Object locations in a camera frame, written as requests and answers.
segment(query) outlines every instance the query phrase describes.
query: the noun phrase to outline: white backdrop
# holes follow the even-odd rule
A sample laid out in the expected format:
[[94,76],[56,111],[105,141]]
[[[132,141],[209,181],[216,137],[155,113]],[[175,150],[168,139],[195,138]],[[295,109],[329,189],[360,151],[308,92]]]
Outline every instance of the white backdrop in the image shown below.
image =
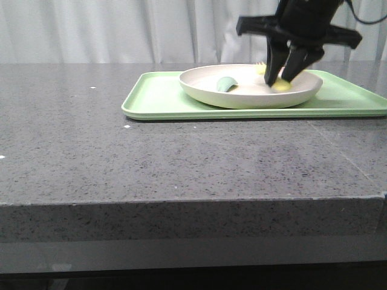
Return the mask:
[[[262,36],[238,37],[239,15],[273,14],[277,0],[0,0],[0,63],[169,63],[265,60]],[[354,0],[366,20],[386,0]],[[386,60],[387,21],[334,24],[363,35],[358,49],[326,45],[323,60]]]

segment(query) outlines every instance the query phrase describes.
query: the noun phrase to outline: black robotic arm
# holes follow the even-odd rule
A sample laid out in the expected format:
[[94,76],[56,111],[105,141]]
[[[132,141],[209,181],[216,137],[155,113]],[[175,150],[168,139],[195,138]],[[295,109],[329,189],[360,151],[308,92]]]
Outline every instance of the black robotic arm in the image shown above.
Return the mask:
[[265,82],[281,78],[290,82],[303,69],[320,60],[324,44],[347,45],[355,49],[362,36],[356,30],[331,25],[343,0],[280,0],[273,16],[239,17],[236,31],[265,35],[267,68]]

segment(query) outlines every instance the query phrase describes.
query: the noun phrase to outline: speckled stone surface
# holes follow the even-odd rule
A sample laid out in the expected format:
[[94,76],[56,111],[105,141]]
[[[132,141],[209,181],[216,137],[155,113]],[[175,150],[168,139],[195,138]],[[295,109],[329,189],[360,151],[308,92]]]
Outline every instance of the speckled stone surface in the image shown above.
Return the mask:
[[[198,65],[0,65],[0,242],[387,231],[385,118],[123,115],[141,73]],[[386,62],[314,68],[386,96]]]

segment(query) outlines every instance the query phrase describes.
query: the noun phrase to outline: white plate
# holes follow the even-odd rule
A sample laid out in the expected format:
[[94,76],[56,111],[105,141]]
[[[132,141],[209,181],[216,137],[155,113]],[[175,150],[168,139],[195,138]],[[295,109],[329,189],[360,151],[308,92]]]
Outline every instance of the white plate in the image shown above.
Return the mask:
[[[222,77],[233,77],[238,86],[219,92],[216,84]],[[209,105],[230,109],[286,108],[309,100],[322,86],[322,79],[311,72],[301,72],[286,92],[276,92],[256,73],[255,65],[212,65],[189,69],[180,75],[180,85],[192,98]]]

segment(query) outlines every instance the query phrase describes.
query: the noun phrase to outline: light green tray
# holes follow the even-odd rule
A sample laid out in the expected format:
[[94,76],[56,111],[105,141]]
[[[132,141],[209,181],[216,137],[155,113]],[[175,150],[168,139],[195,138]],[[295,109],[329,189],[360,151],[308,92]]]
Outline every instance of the light green tray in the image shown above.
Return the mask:
[[309,101],[285,109],[222,109],[200,103],[184,93],[179,71],[147,72],[122,104],[135,120],[203,120],[231,118],[380,117],[387,99],[325,71],[309,70],[324,81]]

